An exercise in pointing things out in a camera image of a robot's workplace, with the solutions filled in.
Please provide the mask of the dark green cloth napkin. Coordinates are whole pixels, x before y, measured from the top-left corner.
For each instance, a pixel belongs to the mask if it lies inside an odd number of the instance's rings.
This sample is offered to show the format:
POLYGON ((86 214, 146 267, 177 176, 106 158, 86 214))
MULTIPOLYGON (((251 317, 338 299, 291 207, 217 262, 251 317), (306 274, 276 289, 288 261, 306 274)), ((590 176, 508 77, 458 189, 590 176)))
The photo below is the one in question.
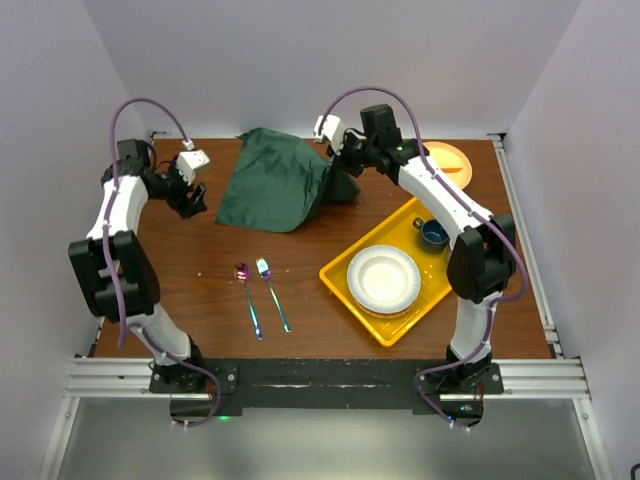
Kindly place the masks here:
POLYGON ((216 216, 220 225, 288 233, 323 205, 350 202, 361 192, 303 138, 254 128, 239 139, 240 154, 216 216))

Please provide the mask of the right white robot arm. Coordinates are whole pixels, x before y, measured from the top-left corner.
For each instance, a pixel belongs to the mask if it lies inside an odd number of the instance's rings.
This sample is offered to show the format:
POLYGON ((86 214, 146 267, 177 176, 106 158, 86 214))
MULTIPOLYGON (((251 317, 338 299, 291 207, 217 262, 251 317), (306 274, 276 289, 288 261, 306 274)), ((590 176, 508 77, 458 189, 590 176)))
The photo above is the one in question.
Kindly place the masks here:
POLYGON ((392 107, 379 104, 360 113, 355 132, 325 111, 314 137, 327 143, 332 160, 353 176, 374 168, 419 200, 452 242, 446 275, 458 297, 454 335, 444 365, 418 373, 444 376, 448 386, 469 392, 491 363, 491 334, 499 302, 510 279, 525 270, 516 249, 516 228, 508 215, 494 215, 473 201, 439 168, 420 137, 406 140, 392 107))

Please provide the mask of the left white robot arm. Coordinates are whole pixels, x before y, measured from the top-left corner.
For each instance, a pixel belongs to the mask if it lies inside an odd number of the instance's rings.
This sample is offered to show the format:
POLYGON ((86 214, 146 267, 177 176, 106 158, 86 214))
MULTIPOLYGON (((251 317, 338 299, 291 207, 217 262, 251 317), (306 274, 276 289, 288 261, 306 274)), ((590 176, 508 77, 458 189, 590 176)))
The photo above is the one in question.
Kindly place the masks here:
POLYGON ((134 334, 154 358, 155 379, 183 392, 208 383, 207 368, 192 338, 180 330, 161 304, 159 278, 137 236, 148 201, 163 200, 183 219, 206 211, 206 187, 195 181, 210 159, 185 142, 165 170, 154 167, 153 147, 138 139, 118 142, 117 162, 101 178, 98 217, 68 255, 91 313, 134 334))

